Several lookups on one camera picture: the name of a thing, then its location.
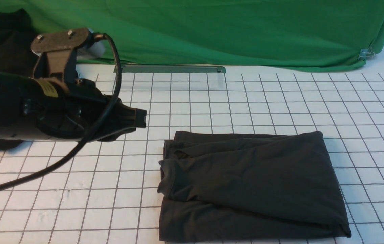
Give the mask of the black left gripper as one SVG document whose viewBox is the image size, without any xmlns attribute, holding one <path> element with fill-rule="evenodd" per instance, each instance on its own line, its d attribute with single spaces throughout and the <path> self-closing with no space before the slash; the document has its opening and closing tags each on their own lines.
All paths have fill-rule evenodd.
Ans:
<svg viewBox="0 0 384 244">
<path fill-rule="evenodd" d="M 25 90 L 23 116 L 33 118 L 37 131 L 48 139 L 81 140 L 112 100 L 113 108 L 90 142 L 115 141 L 125 131 L 147 127 L 147 110 L 126 106 L 120 99 L 103 94 L 88 79 L 77 79 L 70 84 L 56 78 L 40 78 L 35 83 L 41 93 Z"/>
</svg>

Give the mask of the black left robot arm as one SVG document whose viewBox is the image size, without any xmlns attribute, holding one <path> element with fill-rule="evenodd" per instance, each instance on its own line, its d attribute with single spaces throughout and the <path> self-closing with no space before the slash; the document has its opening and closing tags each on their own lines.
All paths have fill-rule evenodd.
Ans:
<svg viewBox="0 0 384 244">
<path fill-rule="evenodd" d="M 111 142 L 146 126 L 146 110 L 101 93 L 91 80 L 0 72 L 0 140 Z"/>
</svg>

